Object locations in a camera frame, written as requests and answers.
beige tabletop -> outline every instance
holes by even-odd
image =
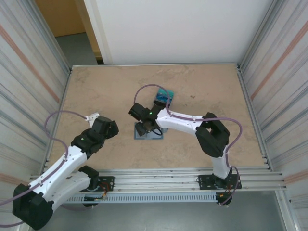
[[[263,165],[233,64],[74,67],[63,109],[84,116],[99,112],[101,116],[115,120],[120,131],[106,140],[104,147],[83,165],[96,170],[211,166],[209,156],[203,153],[197,138],[190,134],[169,129],[163,140],[134,140],[135,119],[128,112],[135,92],[150,83],[174,91],[170,108],[173,111],[203,116],[212,112],[217,117],[238,120],[244,130],[230,149],[230,163],[235,166]],[[137,102],[151,108],[156,92],[156,87],[143,89]],[[232,141],[239,128],[232,122],[223,123],[230,131]],[[70,144],[88,127],[81,118],[63,113],[56,137]],[[63,153],[63,146],[55,142],[49,166]]]

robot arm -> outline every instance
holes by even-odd
[[[98,186],[99,173],[89,166],[79,169],[76,175],[68,177],[72,171],[84,163],[103,147],[106,139],[118,134],[115,121],[97,116],[89,120],[89,129],[76,136],[65,154],[54,163],[44,174],[27,186],[20,184],[14,190],[14,196],[27,191],[31,186],[40,184],[30,193],[13,201],[13,214],[27,223],[33,229],[41,229],[51,218],[53,212],[71,195],[85,189],[95,189]],[[61,167],[48,178],[59,166]]]
[[[135,127],[140,136],[159,128],[172,128],[196,136],[201,149],[211,157],[217,184],[221,185],[221,188],[225,187],[223,180],[232,173],[226,162],[226,147],[229,144],[230,133],[219,120],[208,122],[183,120],[171,116],[164,107],[154,105],[152,109],[148,109],[138,103],[133,105],[129,114],[139,121]],[[171,111],[171,114],[193,120],[216,117],[213,113],[194,116]]]

gray floor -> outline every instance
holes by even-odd
[[[42,231],[284,231],[274,192],[238,192],[215,203],[105,204],[59,208]]]
[[[56,37],[70,65],[97,65],[86,33]]]

corrugated metal wall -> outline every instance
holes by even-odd
[[[59,108],[70,73],[61,54],[33,1],[0,1],[0,200],[39,174],[48,145],[43,125]],[[11,206],[1,207],[0,217],[13,217]]]
[[[269,158],[284,175],[303,230],[308,230],[307,32],[308,1],[284,1],[243,65]]]

